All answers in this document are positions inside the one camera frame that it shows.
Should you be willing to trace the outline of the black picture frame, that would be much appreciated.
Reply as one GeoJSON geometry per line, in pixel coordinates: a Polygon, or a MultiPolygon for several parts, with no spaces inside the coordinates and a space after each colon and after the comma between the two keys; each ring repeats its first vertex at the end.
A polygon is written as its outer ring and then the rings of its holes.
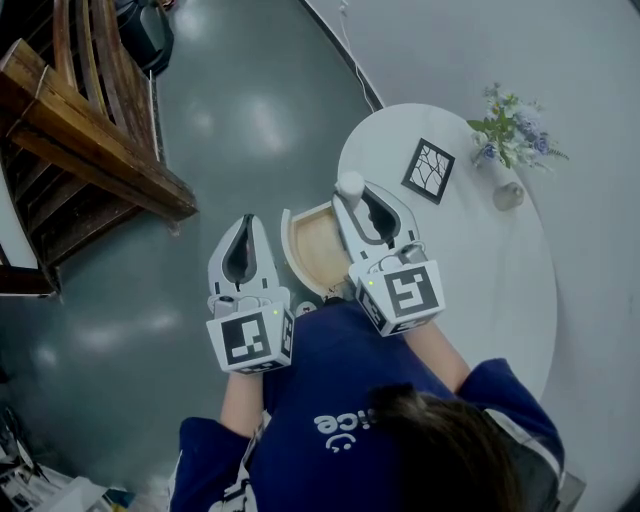
{"type": "Polygon", "coordinates": [[[401,184],[439,205],[444,196],[455,158],[421,138],[411,157],[401,184]]]}

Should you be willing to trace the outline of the wooden drawer with white front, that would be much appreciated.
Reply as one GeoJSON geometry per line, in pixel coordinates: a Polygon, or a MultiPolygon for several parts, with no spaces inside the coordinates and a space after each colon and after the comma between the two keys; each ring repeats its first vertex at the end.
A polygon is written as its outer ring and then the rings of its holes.
{"type": "Polygon", "coordinates": [[[331,202],[294,215],[284,209],[281,243],[298,280],[324,298],[349,284],[351,260],[343,247],[331,202]]]}

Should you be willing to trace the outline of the dark grey floor cleaning machine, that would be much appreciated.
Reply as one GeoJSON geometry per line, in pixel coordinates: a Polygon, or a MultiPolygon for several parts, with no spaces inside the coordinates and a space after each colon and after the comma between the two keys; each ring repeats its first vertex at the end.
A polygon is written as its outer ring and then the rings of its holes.
{"type": "Polygon", "coordinates": [[[140,69],[148,74],[167,68],[174,34],[166,8],[174,0],[114,0],[122,44],[140,69]]]}

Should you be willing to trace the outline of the person's left forearm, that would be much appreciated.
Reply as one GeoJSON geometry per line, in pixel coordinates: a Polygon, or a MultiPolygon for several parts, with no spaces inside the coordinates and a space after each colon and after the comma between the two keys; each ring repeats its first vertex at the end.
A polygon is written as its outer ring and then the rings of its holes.
{"type": "Polygon", "coordinates": [[[220,413],[220,423],[230,431],[251,438],[262,423],[263,375],[231,373],[220,413]]]}

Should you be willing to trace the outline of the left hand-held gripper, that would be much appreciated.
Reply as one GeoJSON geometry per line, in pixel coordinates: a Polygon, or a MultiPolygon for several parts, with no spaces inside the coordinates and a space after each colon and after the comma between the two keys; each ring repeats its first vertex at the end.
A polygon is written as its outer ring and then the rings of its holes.
{"type": "Polygon", "coordinates": [[[291,295],[279,287],[273,253],[261,220],[247,214],[221,237],[208,262],[213,318],[206,323],[215,355],[226,373],[257,374],[292,362],[295,316],[291,295]],[[217,295],[233,303],[213,303],[217,295]]]}

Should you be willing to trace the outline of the person's right forearm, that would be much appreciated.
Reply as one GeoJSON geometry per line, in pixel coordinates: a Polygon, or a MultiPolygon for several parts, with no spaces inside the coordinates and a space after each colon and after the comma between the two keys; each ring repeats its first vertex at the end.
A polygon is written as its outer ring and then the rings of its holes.
{"type": "Polygon", "coordinates": [[[471,369],[435,321],[403,334],[414,354],[451,391],[457,393],[471,369]]]}

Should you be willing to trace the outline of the small white object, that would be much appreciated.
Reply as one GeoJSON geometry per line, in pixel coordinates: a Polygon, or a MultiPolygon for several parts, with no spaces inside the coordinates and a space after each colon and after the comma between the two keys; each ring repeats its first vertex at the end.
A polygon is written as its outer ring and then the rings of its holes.
{"type": "Polygon", "coordinates": [[[360,203],[364,189],[365,181],[363,177],[355,171],[340,174],[335,184],[336,193],[346,201],[351,210],[354,210],[360,203]]]}

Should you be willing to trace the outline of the brown wooden staircase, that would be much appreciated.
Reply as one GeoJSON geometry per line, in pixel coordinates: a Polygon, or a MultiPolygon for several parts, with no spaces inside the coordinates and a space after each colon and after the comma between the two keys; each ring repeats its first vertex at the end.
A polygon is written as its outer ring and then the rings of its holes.
{"type": "Polygon", "coordinates": [[[114,0],[0,0],[0,188],[33,254],[0,242],[0,296],[57,293],[63,262],[142,211],[195,214],[114,0]]]}

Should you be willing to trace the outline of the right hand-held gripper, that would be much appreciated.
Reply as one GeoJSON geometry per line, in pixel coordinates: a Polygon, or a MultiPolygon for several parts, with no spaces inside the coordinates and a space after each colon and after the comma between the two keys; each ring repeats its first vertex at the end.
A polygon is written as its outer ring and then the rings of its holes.
{"type": "Polygon", "coordinates": [[[354,263],[348,276],[355,299],[381,336],[415,329],[445,310],[437,262],[403,265],[396,256],[401,246],[419,238],[414,214],[404,202],[366,182],[355,208],[338,193],[332,196],[332,208],[354,263]]]}

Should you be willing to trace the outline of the blue and white flower bouquet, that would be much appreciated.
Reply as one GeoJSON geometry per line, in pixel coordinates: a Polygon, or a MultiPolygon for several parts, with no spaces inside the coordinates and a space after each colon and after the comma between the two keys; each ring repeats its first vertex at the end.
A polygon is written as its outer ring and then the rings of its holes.
{"type": "Polygon", "coordinates": [[[551,172],[549,159],[569,161],[545,129],[537,101],[526,102],[494,82],[483,91],[486,114],[482,119],[467,120],[472,130],[472,164],[498,162],[506,169],[533,168],[551,172]]]}

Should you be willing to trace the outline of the person's navy shirt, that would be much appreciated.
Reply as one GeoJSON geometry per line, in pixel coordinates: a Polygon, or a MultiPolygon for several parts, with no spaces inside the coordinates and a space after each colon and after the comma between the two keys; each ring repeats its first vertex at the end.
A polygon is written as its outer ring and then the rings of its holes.
{"type": "Polygon", "coordinates": [[[251,438],[181,425],[169,512],[551,512],[565,451],[502,358],[451,392],[355,302],[297,319],[251,438]]]}

